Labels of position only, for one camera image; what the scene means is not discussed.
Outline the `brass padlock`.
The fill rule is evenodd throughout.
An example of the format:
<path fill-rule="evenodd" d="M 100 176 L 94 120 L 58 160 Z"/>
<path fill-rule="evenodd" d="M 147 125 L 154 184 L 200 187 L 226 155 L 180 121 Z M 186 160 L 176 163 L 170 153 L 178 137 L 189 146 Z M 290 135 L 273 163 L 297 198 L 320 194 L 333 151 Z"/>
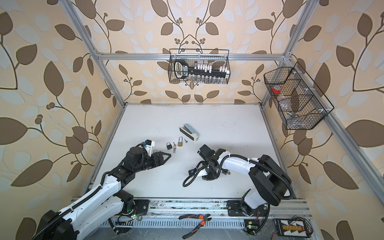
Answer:
<path fill-rule="evenodd" d="M 179 137 L 178 147 L 182 147 L 182 146 L 183 146 L 183 137 Z"/>

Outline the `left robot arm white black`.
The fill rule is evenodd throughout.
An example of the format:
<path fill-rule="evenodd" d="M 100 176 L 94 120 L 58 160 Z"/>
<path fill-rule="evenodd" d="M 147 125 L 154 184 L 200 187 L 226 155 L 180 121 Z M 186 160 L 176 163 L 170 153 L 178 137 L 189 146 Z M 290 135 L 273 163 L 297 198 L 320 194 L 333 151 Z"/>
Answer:
<path fill-rule="evenodd" d="M 154 145 L 147 140 L 130 148 L 122 161 L 105 172 L 93 189 L 60 211 L 44 214 L 32 239 L 82 240 L 119 214 L 133 200 L 133 195 L 124 191 L 124 187 L 136 173 L 162 166 L 171 158 L 168 153 L 153 153 Z"/>

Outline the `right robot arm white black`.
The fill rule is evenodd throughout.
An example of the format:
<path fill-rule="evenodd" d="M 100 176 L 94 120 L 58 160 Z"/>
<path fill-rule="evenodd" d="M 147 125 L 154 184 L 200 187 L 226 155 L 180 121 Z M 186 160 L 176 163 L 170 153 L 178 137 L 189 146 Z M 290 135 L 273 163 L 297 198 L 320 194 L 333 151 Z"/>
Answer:
<path fill-rule="evenodd" d="M 290 177 L 268 155 L 246 158 L 224 149 L 214 151 L 207 145 L 203 145 L 198 154 L 203 160 L 189 170 L 183 187 L 191 185 L 199 176 L 205 181 L 213 181 L 232 171 L 247 175 L 255 188 L 248 190 L 240 200 L 240 211 L 246 216 L 254 215 L 260 206 L 278 206 L 281 200 L 295 197 Z"/>

